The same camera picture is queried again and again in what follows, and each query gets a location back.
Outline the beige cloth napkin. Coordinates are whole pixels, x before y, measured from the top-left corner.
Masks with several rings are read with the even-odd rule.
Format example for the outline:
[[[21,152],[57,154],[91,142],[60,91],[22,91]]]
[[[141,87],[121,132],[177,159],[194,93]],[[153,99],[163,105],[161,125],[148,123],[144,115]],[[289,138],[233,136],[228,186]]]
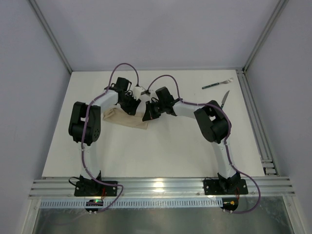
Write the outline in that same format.
[[[122,109],[111,108],[103,113],[103,120],[136,129],[148,129],[148,122],[143,122],[143,113],[136,113],[134,116],[125,113]]]

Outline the green handled knife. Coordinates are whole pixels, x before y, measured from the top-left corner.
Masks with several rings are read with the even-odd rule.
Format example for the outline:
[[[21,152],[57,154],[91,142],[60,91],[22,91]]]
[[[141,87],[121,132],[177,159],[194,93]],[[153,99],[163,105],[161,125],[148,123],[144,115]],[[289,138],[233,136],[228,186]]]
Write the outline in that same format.
[[[221,101],[221,106],[220,106],[221,109],[223,109],[223,107],[224,107],[224,105],[225,105],[225,102],[226,102],[226,100],[227,100],[227,97],[228,97],[228,95],[229,95],[229,92],[230,92],[230,90],[228,90],[228,91],[225,93],[225,95],[224,95],[224,97],[223,97],[223,99],[222,99],[222,101]]]

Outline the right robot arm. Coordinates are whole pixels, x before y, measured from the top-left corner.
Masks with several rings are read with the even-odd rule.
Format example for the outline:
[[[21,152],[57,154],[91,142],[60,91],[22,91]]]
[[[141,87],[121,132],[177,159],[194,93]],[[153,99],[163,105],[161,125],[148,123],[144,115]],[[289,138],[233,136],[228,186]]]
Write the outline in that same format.
[[[212,100],[204,104],[195,104],[180,98],[174,99],[166,87],[156,90],[156,96],[146,102],[142,120],[154,120],[163,113],[195,119],[203,137],[213,146],[218,165],[219,188],[225,194],[234,192],[241,176],[234,168],[230,155],[231,149],[227,143],[231,123],[218,103]]]

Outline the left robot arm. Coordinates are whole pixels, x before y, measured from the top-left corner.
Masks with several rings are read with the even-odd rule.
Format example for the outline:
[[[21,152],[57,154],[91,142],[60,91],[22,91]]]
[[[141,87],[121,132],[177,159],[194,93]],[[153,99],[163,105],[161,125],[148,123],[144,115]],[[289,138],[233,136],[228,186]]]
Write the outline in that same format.
[[[69,135],[80,144],[82,172],[77,187],[104,185],[98,167],[96,141],[101,133],[101,115],[115,105],[120,105],[126,114],[133,116],[141,103],[140,97],[145,89],[118,77],[116,83],[104,88],[103,92],[90,103],[75,102],[69,123]]]

